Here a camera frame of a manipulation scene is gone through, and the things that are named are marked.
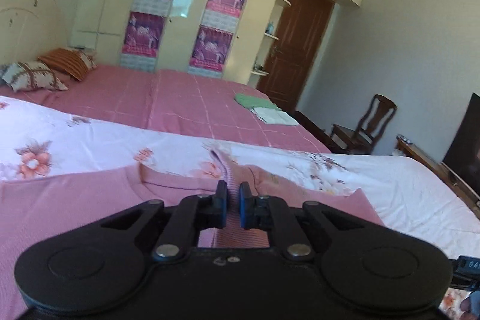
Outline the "person's right hand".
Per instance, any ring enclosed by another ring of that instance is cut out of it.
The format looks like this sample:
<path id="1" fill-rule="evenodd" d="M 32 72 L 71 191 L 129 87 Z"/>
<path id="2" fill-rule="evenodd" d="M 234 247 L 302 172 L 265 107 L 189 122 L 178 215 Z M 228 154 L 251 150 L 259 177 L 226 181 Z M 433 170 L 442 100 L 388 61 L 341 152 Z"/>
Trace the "person's right hand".
<path id="1" fill-rule="evenodd" d="M 479 291 L 472 292 L 468 298 L 460 304 L 462 315 L 460 320 L 479 320 L 480 316 L 480 298 Z"/>

